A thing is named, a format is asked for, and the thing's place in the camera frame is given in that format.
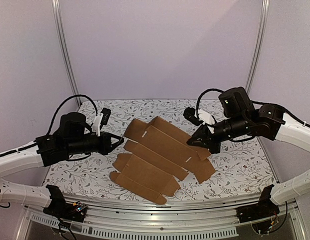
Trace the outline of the brown cardboard box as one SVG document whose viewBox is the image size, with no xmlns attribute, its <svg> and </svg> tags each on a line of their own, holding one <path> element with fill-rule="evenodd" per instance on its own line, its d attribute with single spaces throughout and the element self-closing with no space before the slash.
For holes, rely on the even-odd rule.
<svg viewBox="0 0 310 240">
<path fill-rule="evenodd" d="M 157 205 L 166 204 L 189 173 L 199 184 L 215 173 L 209 150 L 189 146 L 190 135 L 159 116 L 150 122 L 133 119 L 124 137 L 126 153 L 117 155 L 110 180 Z"/>
</svg>

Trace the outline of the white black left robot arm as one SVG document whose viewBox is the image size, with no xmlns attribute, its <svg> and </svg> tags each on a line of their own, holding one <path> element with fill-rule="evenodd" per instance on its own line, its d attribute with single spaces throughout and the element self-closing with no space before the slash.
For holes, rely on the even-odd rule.
<svg viewBox="0 0 310 240">
<path fill-rule="evenodd" d="M 4 177 L 24 170 L 48 167 L 70 161 L 72 155 L 99 153 L 107 155 L 124 139 L 101 131 L 109 114 L 100 113 L 92 125 L 85 115 L 71 112 L 61 116 L 59 128 L 53 134 L 36 138 L 22 147 L 0 153 L 0 203 L 20 203 L 50 208 L 58 217 L 69 213 L 69 206 L 60 189 L 54 185 L 36 187 L 12 183 Z"/>
</svg>

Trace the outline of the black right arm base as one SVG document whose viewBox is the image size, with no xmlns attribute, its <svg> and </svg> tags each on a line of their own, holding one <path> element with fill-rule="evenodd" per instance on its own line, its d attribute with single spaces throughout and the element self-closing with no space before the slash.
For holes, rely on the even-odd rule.
<svg viewBox="0 0 310 240">
<path fill-rule="evenodd" d="M 279 207 L 272 202 L 240 206 L 236 208 L 236 216 L 240 223 L 246 223 L 279 214 Z"/>
</svg>

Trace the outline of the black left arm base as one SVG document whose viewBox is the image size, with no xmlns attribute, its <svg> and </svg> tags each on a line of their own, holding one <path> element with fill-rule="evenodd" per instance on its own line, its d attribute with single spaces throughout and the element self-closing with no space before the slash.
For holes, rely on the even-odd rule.
<svg viewBox="0 0 310 240">
<path fill-rule="evenodd" d="M 70 220 L 82 223 L 86 217 L 88 206 L 80 201 L 67 203 L 64 200 L 52 200 L 43 213 L 62 220 Z"/>
</svg>

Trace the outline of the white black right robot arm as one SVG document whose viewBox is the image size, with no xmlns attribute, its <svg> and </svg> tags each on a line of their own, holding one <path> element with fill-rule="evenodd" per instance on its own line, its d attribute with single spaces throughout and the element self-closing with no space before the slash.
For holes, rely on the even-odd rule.
<svg viewBox="0 0 310 240">
<path fill-rule="evenodd" d="M 254 106 L 243 87 L 219 90 L 218 99 L 223 108 L 225 120 L 216 121 L 208 112 L 199 108 L 202 97 L 212 90 L 202 92 L 196 107 L 188 107 L 183 116 L 198 127 L 187 141 L 190 146 L 208 149 L 212 154 L 220 152 L 221 143 L 234 143 L 264 137 L 294 145 L 310 153 L 310 124 L 300 120 L 288 109 L 274 103 L 259 102 Z"/>
</svg>

